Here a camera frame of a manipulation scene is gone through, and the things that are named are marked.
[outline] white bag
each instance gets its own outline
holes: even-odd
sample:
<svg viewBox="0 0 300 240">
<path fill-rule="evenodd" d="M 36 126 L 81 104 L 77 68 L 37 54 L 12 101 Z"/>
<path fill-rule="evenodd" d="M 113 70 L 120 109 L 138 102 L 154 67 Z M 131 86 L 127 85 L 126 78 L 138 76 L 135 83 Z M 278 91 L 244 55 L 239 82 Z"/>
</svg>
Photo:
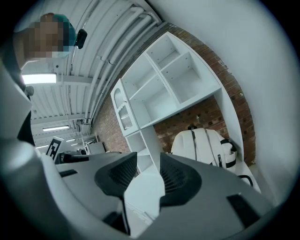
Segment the white bag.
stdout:
<svg viewBox="0 0 300 240">
<path fill-rule="evenodd" d="M 215 130 L 197 128 L 180 132 L 174 139 L 172 154 L 227 169 L 260 192 L 248 166 L 236 160 L 234 145 Z"/>
</svg>

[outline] curved white wall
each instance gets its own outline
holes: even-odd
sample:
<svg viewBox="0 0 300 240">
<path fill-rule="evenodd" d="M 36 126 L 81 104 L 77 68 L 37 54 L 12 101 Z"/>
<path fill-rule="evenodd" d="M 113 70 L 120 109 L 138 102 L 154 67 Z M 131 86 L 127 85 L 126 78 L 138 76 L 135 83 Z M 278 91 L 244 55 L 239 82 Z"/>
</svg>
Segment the curved white wall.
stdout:
<svg viewBox="0 0 300 240">
<path fill-rule="evenodd" d="M 300 162 L 300 73 L 288 38 L 258 2 L 149 0 L 166 21 L 207 44 L 239 82 L 253 117 L 256 162 L 282 202 Z"/>
</svg>

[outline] ceiling light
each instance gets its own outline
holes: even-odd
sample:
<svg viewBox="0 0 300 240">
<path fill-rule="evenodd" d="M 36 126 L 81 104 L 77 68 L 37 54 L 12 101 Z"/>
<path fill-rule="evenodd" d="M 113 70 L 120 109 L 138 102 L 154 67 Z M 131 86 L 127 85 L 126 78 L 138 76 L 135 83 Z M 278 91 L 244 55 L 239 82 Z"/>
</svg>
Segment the ceiling light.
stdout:
<svg viewBox="0 0 300 240">
<path fill-rule="evenodd" d="M 49 147 L 49 145 L 41 146 L 41 147 L 37 147 L 37 148 L 45 148 L 45 147 Z"/>
<path fill-rule="evenodd" d="M 70 127 L 68 125 L 65 126 L 58 126 L 58 127 L 45 127 L 43 128 L 43 131 L 54 131 L 54 130 L 61 130 L 61 129 L 69 129 Z"/>
<path fill-rule="evenodd" d="M 30 74 L 22 75 L 25 84 L 56 83 L 56 74 Z"/>
</svg>

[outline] cabinet door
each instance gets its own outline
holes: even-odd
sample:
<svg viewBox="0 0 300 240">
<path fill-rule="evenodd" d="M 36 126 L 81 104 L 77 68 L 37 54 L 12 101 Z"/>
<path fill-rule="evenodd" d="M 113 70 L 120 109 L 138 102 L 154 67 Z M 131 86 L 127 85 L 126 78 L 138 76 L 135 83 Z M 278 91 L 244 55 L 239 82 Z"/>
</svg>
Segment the cabinet door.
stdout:
<svg viewBox="0 0 300 240">
<path fill-rule="evenodd" d="M 131 108 L 128 104 L 128 99 L 121 79 L 119 79 L 114 86 L 111 92 L 111 97 L 122 134 L 127 136 L 139 130 L 139 127 L 135 121 L 135 117 L 132 114 Z"/>
</svg>

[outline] ceiling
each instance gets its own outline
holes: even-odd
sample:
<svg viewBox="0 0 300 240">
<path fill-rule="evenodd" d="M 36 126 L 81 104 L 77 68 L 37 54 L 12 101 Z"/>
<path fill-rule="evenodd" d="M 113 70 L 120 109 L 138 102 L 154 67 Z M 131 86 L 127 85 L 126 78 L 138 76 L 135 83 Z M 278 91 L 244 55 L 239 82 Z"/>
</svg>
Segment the ceiling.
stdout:
<svg viewBox="0 0 300 240">
<path fill-rule="evenodd" d="M 144 9 L 152 10 L 145 1 L 129 0 L 43 0 L 38 2 L 18 23 L 15 31 L 26 28 L 31 22 L 46 13 L 64 14 L 72 23 L 76 32 L 84 28 L 88 33 L 83 49 L 76 49 L 64 59 L 46 59 L 28 63 L 23 74 L 56 73 L 56 83 L 32 84 L 34 95 L 31 97 L 31 128 L 36 146 L 50 143 L 53 136 L 66 140 L 89 134 L 90 126 L 76 127 L 84 119 L 87 98 L 96 68 L 101 56 L 134 12 L 130 11 L 133 3 L 141 2 Z M 116 46 L 142 18 L 137 18 L 121 36 Z M 96 82 L 108 63 L 106 62 Z M 70 129 L 44 132 L 42 128 L 69 125 Z"/>
</svg>

